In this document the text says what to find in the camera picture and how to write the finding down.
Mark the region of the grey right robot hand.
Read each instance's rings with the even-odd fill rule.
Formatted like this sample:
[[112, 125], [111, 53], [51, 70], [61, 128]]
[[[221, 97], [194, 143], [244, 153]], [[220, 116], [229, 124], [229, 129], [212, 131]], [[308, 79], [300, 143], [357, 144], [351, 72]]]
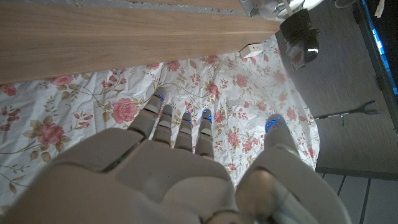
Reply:
[[333, 189], [306, 163], [280, 114], [234, 185], [215, 161], [210, 110], [197, 139], [185, 113], [176, 140], [159, 88], [127, 129], [111, 128], [56, 157], [2, 223], [349, 223]]

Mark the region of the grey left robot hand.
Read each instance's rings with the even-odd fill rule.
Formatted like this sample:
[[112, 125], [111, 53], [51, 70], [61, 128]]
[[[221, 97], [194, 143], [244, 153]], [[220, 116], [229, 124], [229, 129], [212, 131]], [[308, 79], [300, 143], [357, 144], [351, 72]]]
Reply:
[[239, 3], [249, 17], [257, 16], [259, 13], [256, 0], [239, 0]]

